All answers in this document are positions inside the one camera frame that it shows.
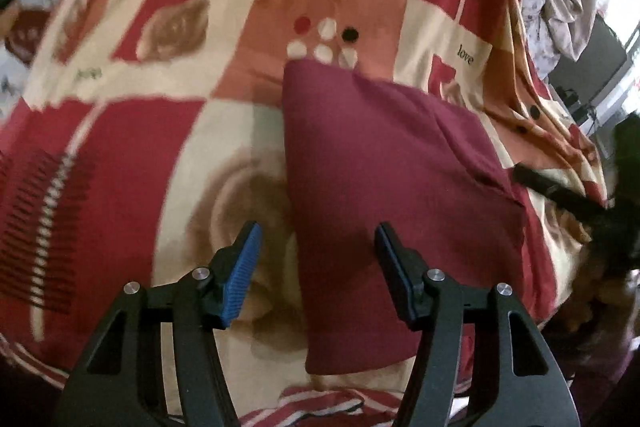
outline striped fabric edge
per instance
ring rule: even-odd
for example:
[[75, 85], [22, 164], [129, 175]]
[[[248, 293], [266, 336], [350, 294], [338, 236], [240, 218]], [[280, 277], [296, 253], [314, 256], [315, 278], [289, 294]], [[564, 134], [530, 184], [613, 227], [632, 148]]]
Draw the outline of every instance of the striped fabric edge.
[[42, 378], [56, 389], [63, 389], [69, 374], [61, 369], [47, 365], [34, 357], [22, 344], [11, 344], [0, 333], [0, 355], [5, 357], [10, 365], [18, 365], [23, 370]]
[[284, 390], [274, 409], [253, 411], [240, 419], [242, 427], [290, 427], [307, 417], [336, 413], [357, 415], [362, 427], [387, 427], [393, 423], [402, 393], [370, 389], [329, 389], [308, 387]]

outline dark red cushion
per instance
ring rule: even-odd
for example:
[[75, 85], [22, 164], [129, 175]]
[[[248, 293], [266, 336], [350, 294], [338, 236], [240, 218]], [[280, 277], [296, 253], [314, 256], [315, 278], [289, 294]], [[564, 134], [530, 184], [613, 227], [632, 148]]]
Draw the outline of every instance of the dark red cushion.
[[[309, 373], [376, 369], [417, 350], [374, 256], [381, 221], [460, 283], [522, 294], [524, 208], [475, 115], [310, 60], [287, 66], [282, 108]], [[463, 378], [471, 353], [467, 331]]]

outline orange square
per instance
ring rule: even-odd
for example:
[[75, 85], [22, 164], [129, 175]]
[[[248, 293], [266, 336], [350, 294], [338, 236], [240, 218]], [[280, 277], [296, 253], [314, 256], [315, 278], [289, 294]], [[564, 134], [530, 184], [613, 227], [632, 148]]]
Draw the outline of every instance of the orange square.
[[289, 59], [393, 76], [406, 0], [255, 0], [215, 98], [279, 106]]

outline bed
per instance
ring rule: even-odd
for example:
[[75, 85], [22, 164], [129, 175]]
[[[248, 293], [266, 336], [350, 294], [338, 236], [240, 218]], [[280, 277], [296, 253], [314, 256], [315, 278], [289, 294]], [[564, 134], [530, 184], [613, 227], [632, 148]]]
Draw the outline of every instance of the bed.
[[[262, 264], [238, 324], [216, 334], [239, 415], [292, 386], [404, 390], [411, 358], [305, 370], [281, 112], [285, 64], [305, 57], [465, 107], [502, 169], [522, 161], [606, 200], [594, 146], [527, 55], [520, 0], [61, 0], [0, 134], [7, 360], [61, 389], [124, 283], [177, 280], [257, 216], [270, 232]], [[518, 199], [522, 298], [544, 323], [588, 236], [542, 197]]]

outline printed rose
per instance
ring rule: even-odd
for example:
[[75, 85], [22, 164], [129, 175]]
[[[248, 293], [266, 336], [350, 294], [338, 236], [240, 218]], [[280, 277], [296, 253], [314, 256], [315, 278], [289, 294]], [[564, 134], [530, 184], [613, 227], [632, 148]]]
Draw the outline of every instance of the printed rose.
[[207, 39], [208, 25], [208, 0], [188, 0], [159, 9], [142, 29], [138, 60], [166, 61], [196, 52]]

